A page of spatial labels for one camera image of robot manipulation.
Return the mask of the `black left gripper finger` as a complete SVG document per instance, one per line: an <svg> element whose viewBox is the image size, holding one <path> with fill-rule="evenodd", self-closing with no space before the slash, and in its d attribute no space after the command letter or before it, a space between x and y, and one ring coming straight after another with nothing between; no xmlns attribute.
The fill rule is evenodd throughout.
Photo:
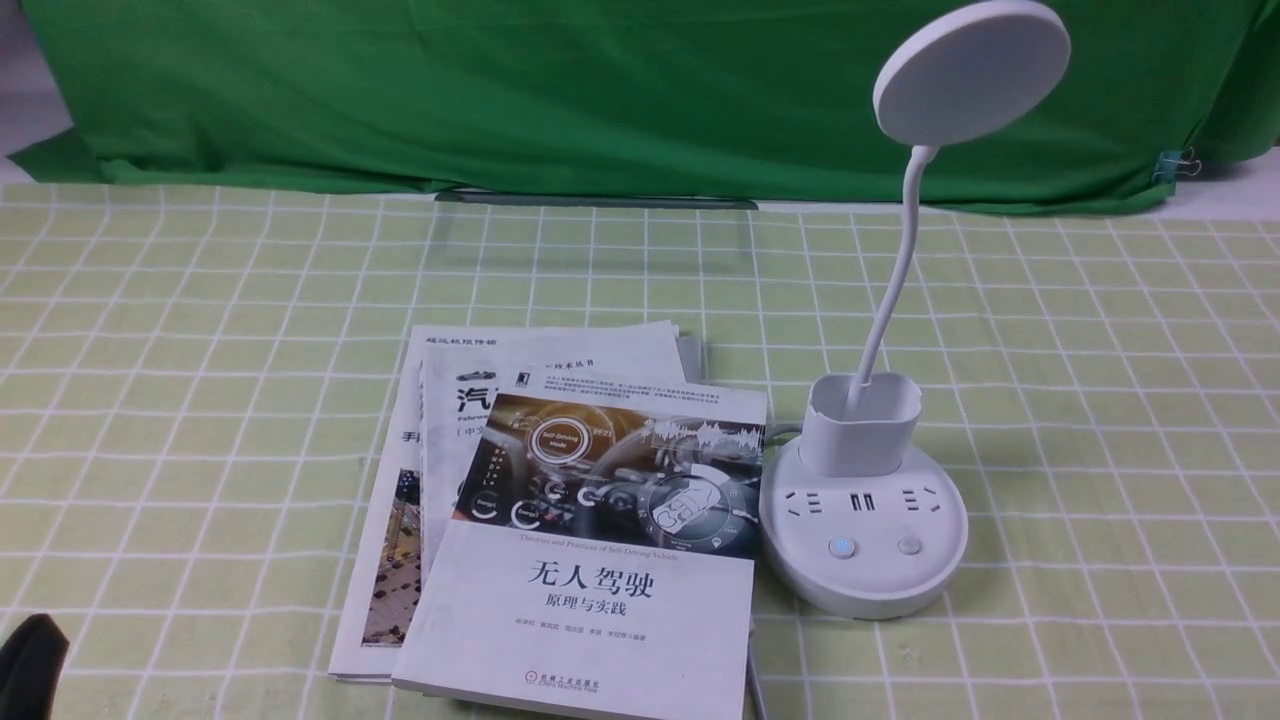
<svg viewBox="0 0 1280 720"><path fill-rule="evenodd" d="M1 717L50 719L70 642L55 619L37 612L1 650Z"/></svg>

